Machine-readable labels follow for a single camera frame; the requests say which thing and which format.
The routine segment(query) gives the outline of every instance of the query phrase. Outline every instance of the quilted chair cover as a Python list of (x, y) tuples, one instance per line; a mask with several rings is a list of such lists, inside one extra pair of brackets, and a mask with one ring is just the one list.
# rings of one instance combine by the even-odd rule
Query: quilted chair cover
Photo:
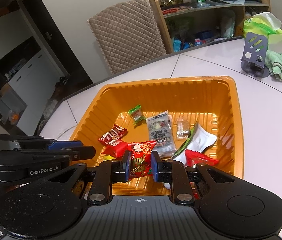
[(118, 3), (87, 22), (112, 73), (166, 55), (149, 0)]

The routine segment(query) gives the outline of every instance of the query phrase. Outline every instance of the tissue box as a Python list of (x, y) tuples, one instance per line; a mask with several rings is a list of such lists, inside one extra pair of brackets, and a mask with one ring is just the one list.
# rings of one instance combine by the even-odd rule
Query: tissue box
[(268, 50), (282, 54), (281, 22), (270, 12), (256, 14), (244, 21), (244, 38), (248, 32), (264, 35), (268, 38)]

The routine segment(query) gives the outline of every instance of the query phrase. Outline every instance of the white table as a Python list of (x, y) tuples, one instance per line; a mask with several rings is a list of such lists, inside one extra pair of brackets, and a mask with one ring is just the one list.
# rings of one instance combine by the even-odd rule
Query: white table
[(234, 40), (173, 55), (109, 79), (64, 101), (41, 132), (67, 140), (99, 89), (137, 80), (230, 76), (237, 86), (244, 132), (244, 179), (282, 198), (282, 83), (241, 70), (244, 41)]

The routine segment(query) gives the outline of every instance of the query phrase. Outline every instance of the red candy wrapper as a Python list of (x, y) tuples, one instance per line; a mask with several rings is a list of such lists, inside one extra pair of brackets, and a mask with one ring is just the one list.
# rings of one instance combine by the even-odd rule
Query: red candy wrapper
[(111, 155), (116, 159), (120, 159), (127, 147), (128, 143), (122, 141), (121, 139), (117, 139), (116, 141), (109, 143), (103, 153), (105, 155)]
[(208, 165), (214, 166), (219, 162), (219, 160), (212, 159), (203, 153), (191, 151), (188, 149), (185, 150), (185, 158), (186, 163), (189, 167), (192, 167), (194, 164), (197, 163), (206, 163)]
[(151, 151), (156, 141), (129, 143), (128, 150), (131, 151), (130, 178), (151, 176)]
[(109, 145), (110, 143), (115, 142), (117, 139), (122, 138), (127, 134), (127, 129), (114, 124), (112, 129), (109, 132), (106, 132), (104, 135), (102, 135), (98, 140), (103, 145)]

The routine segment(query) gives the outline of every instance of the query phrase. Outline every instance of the silver bolt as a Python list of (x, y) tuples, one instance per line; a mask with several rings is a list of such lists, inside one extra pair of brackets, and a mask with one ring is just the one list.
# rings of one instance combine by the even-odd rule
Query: silver bolt
[(182, 194), (179, 194), (177, 196), (177, 199), (182, 201), (182, 202), (187, 202), (187, 201), (190, 201), (192, 200), (192, 196), (190, 194), (187, 194), (187, 193), (182, 193)]
[(89, 198), (92, 201), (99, 202), (99, 201), (104, 200), (105, 196), (103, 194), (100, 194), (100, 193), (95, 193), (95, 194), (92, 194)]

